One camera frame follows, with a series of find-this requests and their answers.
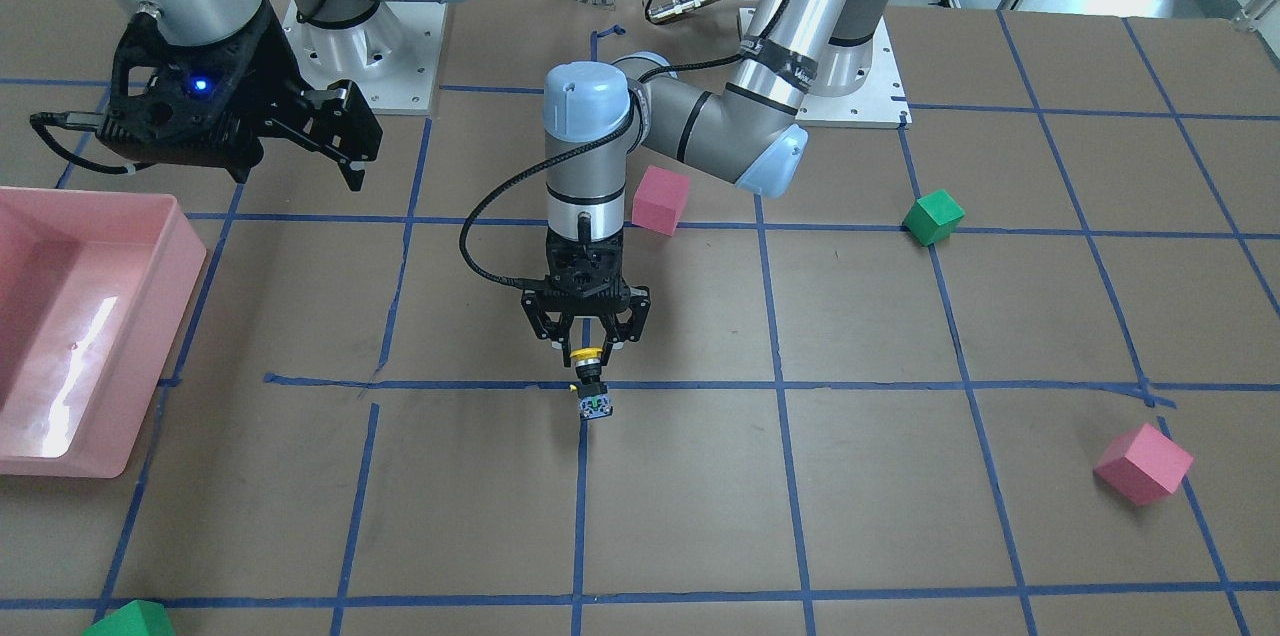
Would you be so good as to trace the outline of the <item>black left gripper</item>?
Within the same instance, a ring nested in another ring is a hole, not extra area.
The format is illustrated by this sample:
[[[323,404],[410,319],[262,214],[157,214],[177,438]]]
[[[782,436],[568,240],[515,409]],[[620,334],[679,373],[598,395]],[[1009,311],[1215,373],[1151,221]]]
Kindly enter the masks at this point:
[[[644,285],[622,275],[623,232],[580,243],[547,232],[548,275],[521,285],[521,305],[534,335],[548,340],[571,363],[570,343],[577,317],[595,317],[605,331],[603,357],[643,335],[652,298]]]

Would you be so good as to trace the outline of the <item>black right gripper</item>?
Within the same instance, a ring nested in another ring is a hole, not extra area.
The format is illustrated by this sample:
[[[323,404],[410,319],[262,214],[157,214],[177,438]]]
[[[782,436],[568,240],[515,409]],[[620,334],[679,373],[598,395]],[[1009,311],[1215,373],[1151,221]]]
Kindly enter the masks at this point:
[[[155,8],[131,17],[111,65],[97,139],[137,165],[221,168],[244,182],[261,138],[284,138],[335,163],[362,189],[383,131],[356,81],[306,90],[276,12],[261,0],[242,29],[206,45],[169,44]]]

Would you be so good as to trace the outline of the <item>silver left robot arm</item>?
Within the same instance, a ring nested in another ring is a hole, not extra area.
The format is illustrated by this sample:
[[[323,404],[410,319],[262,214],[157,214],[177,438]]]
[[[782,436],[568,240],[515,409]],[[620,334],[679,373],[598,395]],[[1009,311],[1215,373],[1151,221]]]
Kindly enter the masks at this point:
[[[831,63],[873,38],[887,0],[760,0],[723,67],[722,90],[684,81],[654,52],[572,61],[547,76],[544,279],[518,279],[532,331],[566,349],[573,322],[602,322],[604,348],[639,340],[649,290],[622,276],[628,154],[639,147],[776,198],[803,157],[803,99],[831,90]]]

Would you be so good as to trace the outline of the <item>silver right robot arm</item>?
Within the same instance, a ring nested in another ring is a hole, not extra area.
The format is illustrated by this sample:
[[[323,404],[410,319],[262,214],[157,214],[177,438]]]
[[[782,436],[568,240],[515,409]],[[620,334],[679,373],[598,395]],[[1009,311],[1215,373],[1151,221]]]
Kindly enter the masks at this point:
[[[364,186],[383,131],[374,90],[416,77],[428,33],[396,6],[466,0],[116,0],[129,20],[100,113],[35,113],[64,161],[123,177],[155,165],[215,168],[246,182],[265,139],[329,159]]]

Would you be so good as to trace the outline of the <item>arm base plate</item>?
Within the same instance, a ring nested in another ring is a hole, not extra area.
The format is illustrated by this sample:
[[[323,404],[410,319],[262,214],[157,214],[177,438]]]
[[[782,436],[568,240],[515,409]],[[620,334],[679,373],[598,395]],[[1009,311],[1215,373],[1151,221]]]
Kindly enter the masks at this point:
[[[353,81],[378,115],[430,115],[448,4],[384,3],[370,20],[347,29],[303,26],[297,13],[289,3],[282,26],[307,83]]]
[[[870,38],[859,45],[827,45],[814,88],[797,107],[796,122],[817,127],[887,127],[910,125],[906,102],[887,26],[887,0],[860,0],[855,10],[860,35],[870,31],[870,17],[877,17]]]

